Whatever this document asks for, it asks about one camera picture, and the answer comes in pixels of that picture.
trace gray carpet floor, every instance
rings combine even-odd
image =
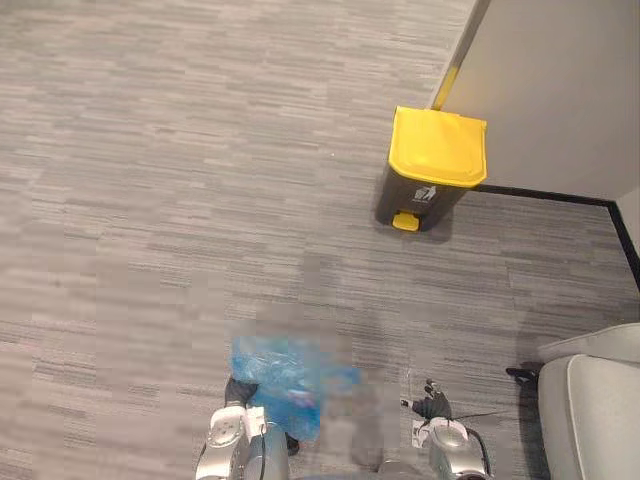
[[[470,5],[0,0],[0,478],[192,478],[247,332],[364,372],[296,476],[424,465],[398,400],[430,376],[502,412],[469,420],[498,478],[547,477],[503,369],[638,321],[607,211],[372,218],[393,109],[427,102]]]

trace trash can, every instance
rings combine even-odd
[[[487,178],[486,127],[455,113],[397,107],[376,219],[413,232],[436,225]]]

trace yellow pedal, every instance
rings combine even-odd
[[[413,213],[399,212],[393,217],[392,225],[398,230],[417,232],[418,228],[420,228],[420,219]]]

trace blue plastic bag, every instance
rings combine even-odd
[[[263,406],[268,421],[301,441],[318,437],[327,395],[360,382],[356,368],[336,365],[311,343],[286,337],[234,338],[231,369],[236,380],[260,385],[251,405]]]

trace gray chair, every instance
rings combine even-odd
[[[542,436],[554,480],[640,476],[640,323],[538,349]]]

